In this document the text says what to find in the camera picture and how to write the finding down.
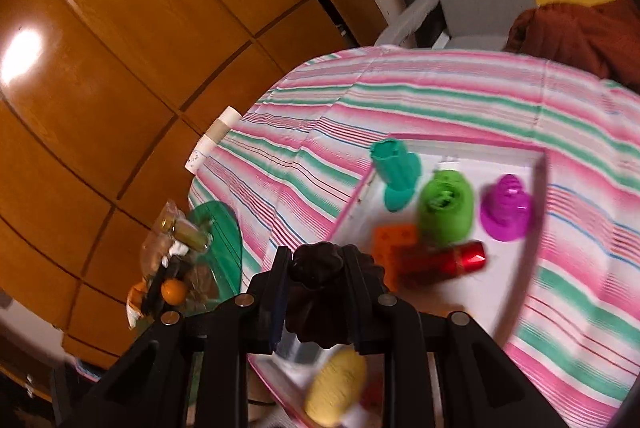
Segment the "yellow perforated egg shell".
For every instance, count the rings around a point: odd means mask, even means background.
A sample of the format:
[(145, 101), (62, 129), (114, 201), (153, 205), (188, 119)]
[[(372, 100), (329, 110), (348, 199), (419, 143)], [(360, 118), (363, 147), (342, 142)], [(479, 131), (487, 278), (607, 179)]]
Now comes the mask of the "yellow perforated egg shell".
[(304, 412), (321, 427), (336, 427), (359, 402), (368, 378), (367, 360), (352, 347), (335, 351), (308, 389)]

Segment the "red shiny capsule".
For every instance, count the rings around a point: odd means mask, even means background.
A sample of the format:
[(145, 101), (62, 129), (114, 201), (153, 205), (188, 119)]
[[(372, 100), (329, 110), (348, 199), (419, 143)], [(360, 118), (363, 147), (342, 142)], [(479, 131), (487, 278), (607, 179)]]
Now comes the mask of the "red shiny capsule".
[(400, 285), (408, 289), (460, 278), (483, 270), (487, 265), (485, 245), (480, 241), (454, 244), (439, 249), (416, 245), (413, 254), (413, 268), (400, 279)]

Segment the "brown massage brush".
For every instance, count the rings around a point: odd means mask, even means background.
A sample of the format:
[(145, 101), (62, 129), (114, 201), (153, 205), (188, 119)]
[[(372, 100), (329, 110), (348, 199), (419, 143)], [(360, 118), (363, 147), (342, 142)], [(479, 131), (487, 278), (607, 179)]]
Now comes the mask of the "brown massage brush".
[(356, 293), (349, 281), (352, 261), (360, 269), (368, 303), (388, 291), (385, 269), (355, 245), (321, 242), (296, 248), (288, 272), (285, 327), (299, 341), (324, 349), (356, 341)]

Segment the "orange linking cubes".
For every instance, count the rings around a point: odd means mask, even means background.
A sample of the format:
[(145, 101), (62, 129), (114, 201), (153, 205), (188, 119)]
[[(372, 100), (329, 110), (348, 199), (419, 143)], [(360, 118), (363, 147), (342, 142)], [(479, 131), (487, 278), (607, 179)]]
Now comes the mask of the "orange linking cubes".
[(418, 240), (419, 231), (414, 223), (393, 223), (373, 230), (371, 256), (384, 269), (384, 284), (392, 292), (398, 291), (400, 279), (413, 268), (413, 248)]

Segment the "lime green round toy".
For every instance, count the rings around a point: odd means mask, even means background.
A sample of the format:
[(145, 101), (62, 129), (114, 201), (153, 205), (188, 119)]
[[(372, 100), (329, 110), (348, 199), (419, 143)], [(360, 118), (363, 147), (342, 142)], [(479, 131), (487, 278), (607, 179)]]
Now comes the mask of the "lime green round toy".
[(472, 185), (460, 171), (436, 170), (419, 195), (421, 237), (434, 247), (464, 241), (473, 228), (474, 205)]

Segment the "purple button-top toy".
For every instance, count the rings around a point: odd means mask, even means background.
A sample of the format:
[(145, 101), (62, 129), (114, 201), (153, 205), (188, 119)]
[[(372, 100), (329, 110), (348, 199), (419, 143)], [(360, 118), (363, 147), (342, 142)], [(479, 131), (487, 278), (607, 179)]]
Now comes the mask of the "purple button-top toy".
[(533, 213), (532, 196), (513, 174), (501, 176), (480, 202), (480, 223), (485, 232), (499, 242), (526, 237)]

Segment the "teal green ribbed cup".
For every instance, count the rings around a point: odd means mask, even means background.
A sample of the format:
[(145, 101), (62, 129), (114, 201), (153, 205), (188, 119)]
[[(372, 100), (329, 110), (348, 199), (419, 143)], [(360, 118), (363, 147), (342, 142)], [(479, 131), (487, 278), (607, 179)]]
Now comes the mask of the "teal green ribbed cup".
[(416, 193), (422, 174), (419, 156), (404, 141), (386, 138), (371, 145), (370, 158), (385, 185), (385, 208), (391, 213), (401, 211)]

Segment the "red puzzle piece block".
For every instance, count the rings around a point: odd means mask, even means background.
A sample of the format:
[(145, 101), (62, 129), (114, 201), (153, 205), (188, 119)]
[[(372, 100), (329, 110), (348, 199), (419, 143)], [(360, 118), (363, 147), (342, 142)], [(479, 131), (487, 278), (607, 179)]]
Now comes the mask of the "red puzzle piece block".
[(360, 405), (368, 412), (381, 416), (384, 401), (384, 378), (381, 374), (371, 377), (364, 387)]

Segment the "black grey cylinder jar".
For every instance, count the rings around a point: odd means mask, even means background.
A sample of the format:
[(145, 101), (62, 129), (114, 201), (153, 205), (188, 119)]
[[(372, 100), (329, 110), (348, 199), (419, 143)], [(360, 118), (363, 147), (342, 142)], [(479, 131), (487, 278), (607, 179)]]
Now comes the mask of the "black grey cylinder jar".
[(314, 342), (303, 342), (285, 330), (276, 349), (274, 361), (285, 375), (293, 379), (316, 374), (323, 361), (324, 350)]

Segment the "orange fruit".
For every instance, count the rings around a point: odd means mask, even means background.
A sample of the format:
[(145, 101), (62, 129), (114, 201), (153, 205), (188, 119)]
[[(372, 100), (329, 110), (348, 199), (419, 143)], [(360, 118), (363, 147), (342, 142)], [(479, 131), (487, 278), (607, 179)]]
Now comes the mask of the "orange fruit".
[(160, 285), (160, 295), (166, 304), (171, 307), (180, 307), (186, 302), (189, 294), (189, 285), (178, 279), (166, 279)]

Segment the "small glass bottle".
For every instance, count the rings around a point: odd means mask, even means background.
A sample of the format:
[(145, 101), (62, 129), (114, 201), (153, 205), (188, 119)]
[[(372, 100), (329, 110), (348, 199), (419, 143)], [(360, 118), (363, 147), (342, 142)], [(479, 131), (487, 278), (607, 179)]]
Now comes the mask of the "small glass bottle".
[(206, 253), (213, 242), (209, 233), (180, 216), (160, 219), (160, 232), (168, 233), (175, 241), (199, 254)]

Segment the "pink white shallow tray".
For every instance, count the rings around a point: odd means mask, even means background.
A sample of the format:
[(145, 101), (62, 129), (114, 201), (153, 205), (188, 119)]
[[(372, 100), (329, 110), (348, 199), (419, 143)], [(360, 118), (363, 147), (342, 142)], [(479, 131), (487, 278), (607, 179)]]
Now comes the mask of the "pink white shallow tray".
[(293, 363), (299, 342), (250, 364), (294, 427), (557, 427), (559, 414), (506, 355), (533, 275), (547, 156), (495, 140), (398, 135), (333, 229), (384, 271), (375, 345)]

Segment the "striped pink green blanket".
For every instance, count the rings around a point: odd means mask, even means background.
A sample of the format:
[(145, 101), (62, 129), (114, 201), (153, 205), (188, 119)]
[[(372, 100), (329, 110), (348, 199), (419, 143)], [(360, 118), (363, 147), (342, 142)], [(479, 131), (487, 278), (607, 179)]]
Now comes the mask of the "striped pink green blanket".
[(269, 88), (196, 173), (192, 206), (227, 204), (242, 275), (281, 245), (367, 249), (383, 205), (371, 148), (401, 140), (422, 176), (457, 170), (476, 194), (505, 174), (533, 196), (525, 239), (482, 226), (485, 270), (442, 285), (572, 427), (603, 427), (639, 376), (639, 99), (612, 81), (532, 57), (473, 50), (350, 49)]

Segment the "rust brown quilted jacket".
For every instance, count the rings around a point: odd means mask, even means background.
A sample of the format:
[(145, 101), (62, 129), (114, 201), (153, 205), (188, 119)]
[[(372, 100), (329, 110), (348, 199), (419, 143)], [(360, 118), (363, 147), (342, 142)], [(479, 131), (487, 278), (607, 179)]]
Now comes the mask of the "rust brown quilted jacket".
[(511, 26), (504, 49), (639, 90), (639, 8), (632, 0), (594, 6), (551, 3), (526, 10)]

